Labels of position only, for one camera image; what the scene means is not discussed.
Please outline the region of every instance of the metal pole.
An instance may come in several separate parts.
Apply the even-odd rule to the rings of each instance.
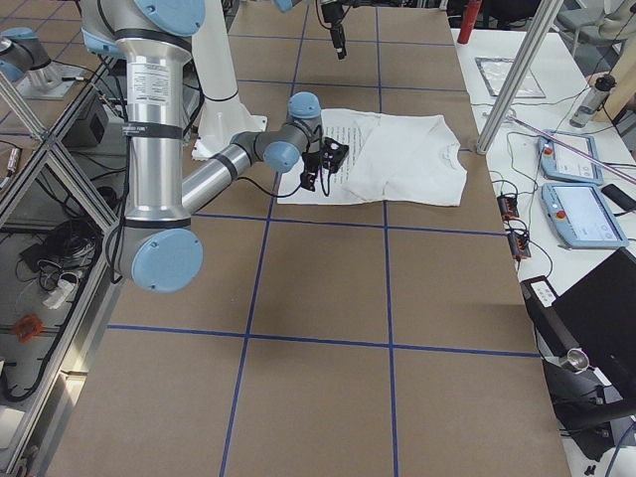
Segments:
[[[524,43],[522,43],[517,53],[515,62],[506,77],[501,92],[479,136],[479,140],[477,141],[478,154],[486,154],[488,149],[490,149],[504,116],[507,114],[508,109],[515,99],[517,91],[526,77],[528,68],[535,59],[544,41],[544,36],[555,21],[562,3],[563,0],[543,0],[543,2],[541,2],[539,10],[537,10],[537,14],[533,19],[532,26],[524,38]]]
[[[29,129],[31,136],[34,138],[43,140],[47,133],[47,128],[42,121],[35,115],[29,105],[25,102],[22,95],[11,82],[0,72],[0,96],[4,97],[9,107],[16,116],[24,123]]]

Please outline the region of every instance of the label sticker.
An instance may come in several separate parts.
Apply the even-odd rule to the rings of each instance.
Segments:
[[[131,104],[150,104],[153,106],[170,105],[170,72],[167,67],[148,63],[132,63]]]
[[[553,291],[550,290],[550,287],[544,281],[536,281],[535,283],[531,283],[531,286],[537,293],[537,296],[541,300],[542,304],[548,308],[553,306],[553,303],[557,299],[553,294]]]

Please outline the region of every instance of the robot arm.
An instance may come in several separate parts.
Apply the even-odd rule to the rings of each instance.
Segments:
[[[204,0],[82,2],[88,49],[127,62],[130,193],[125,213],[106,234],[105,253],[114,270],[160,293],[186,286],[203,263],[191,214],[256,161],[284,173],[301,156],[316,163],[323,153],[318,99],[298,93],[278,131],[238,134],[182,183],[182,70],[205,13]]]
[[[0,33],[0,71],[10,81],[25,75],[34,88],[47,91],[62,83],[62,76],[51,62],[38,36],[25,27]]]

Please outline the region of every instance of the table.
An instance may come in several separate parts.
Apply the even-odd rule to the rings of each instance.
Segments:
[[[453,31],[453,37],[457,38],[458,32]],[[483,113],[488,112],[490,107],[481,104],[492,103],[493,98],[488,93],[475,64],[475,58],[513,58],[523,41],[522,32],[495,32],[495,31],[474,31],[468,45],[457,45],[457,54],[461,63],[468,92],[471,96],[473,112],[478,128],[485,123]],[[546,39],[531,66],[531,71],[537,78],[539,84],[546,93],[543,99],[516,99],[513,105],[517,116],[541,129],[557,129],[562,131],[585,132],[594,136],[599,157],[603,161],[623,164],[634,164],[631,154],[627,151],[620,136],[607,123],[589,123],[585,128],[576,129],[569,125],[568,120],[574,112],[574,107],[584,98],[584,94],[577,96],[586,86],[585,79],[578,70],[576,63],[569,54],[567,48],[558,34],[548,34]],[[487,159],[493,180],[510,180],[518,185],[520,191],[532,191],[533,183],[528,178],[522,176],[511,168],[511,156],[507,150],[506,136],[509,132],[532,133],[524,130],[520,126],[504,125]],[[511,136],[515,166],[523,173],[535,177],[538,166],[538,146],[535,138],[513,135]],[[636,187],[622,179],[612,176],[607,171],[603,171],[605,183],[618,185],[627,194],[636,196]],[[539,174],[537,181],[540,185],[546,180]],[[500,185],[495,185],[496,193],[500,191]],[[611,201],[607,201],[614,212],[621,212]],[[534,200],[528,195],[520,196],[519,210],[521,218],[526,223],[531,224],[531,238],[540,244],[550,254],[554,261],[554,271],[550,276],[550,282],[561,294],[575,284],[580,278],[591,271],[598,263],[612,253],[612,250],[569,250],[560,245],[560,241],[552,230],[546,214],[541,205],[540,196]],[[634,214],[623,216],[619,219],[619,224],[624,232],[631,238],[636,238],[636,217]],[[630,251],[635,252],[634,242],[630,242]],[[538,275],[545,275],[550,269],[549,261],[545,255],[535,246],[531,245],[531,259],[523,260],[518,271],[519,279],[524,280]],[[563,440],[563,445],[567,451],[568,460],[572,475],[578,475],[578,469],[584,470],[589,464],[576,445],[569,439]],[[636,449],[624,449],[621,451],[621,458],[617,462],[615,475],[629,475],[636,462]],[[607,452],[599,464],[597,472],[604,472],[611,452]]]
[[[281,206],[233,185],[194,218],[194,283],[125,286],[48,475],[569,475],[446,18],[346,22],[339,63],[312,6],[242,5],[243,102],[270,127],[300,89],[444,113],[462,207]]]

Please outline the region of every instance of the water bottle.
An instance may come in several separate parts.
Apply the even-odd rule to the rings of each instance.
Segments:
[[[592,116],[596,114],[596,111],[600,109],[615,86],[616,79],[612,75],[603,75],[596,79],[594,86],[569,121],[570,125],[584,127]]]

